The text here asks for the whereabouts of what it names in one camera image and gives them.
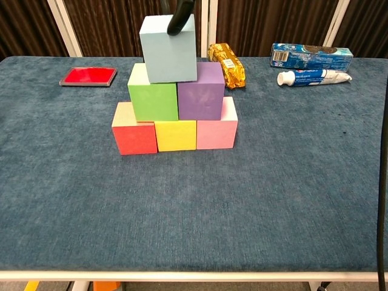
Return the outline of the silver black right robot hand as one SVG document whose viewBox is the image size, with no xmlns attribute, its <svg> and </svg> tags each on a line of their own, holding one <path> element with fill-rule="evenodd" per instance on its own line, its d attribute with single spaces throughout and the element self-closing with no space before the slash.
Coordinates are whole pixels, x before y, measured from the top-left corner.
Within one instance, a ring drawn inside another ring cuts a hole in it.
<svg viewBox="0 0 388 291">
<path fill-rule="evenodd" d="M 166 33 L 176 36 L 186 25 L 195 7 L 195 0 L 178 0 L 173 16 L 166 28 Z"/>
</svg>

